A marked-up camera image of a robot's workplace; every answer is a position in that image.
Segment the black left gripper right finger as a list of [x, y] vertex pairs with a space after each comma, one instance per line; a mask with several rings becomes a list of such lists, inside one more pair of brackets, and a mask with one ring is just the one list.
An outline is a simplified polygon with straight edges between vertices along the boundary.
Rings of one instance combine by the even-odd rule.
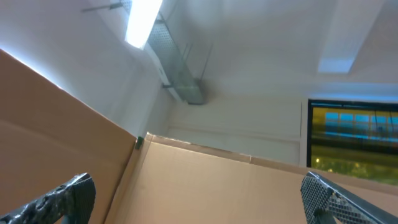
[[397, 217], [352, 194], [316, 172], [308, 172], [301, 184], [301, 196], [308, 224], [390, 224]]

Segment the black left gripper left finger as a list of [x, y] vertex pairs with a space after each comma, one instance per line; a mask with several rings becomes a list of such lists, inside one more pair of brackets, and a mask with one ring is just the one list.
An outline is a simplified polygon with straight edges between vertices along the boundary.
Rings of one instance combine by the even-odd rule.
[[39, 198], [1, 216], [5, 224], [88, 224], [96, 188], [88, 173], [74, 176]]

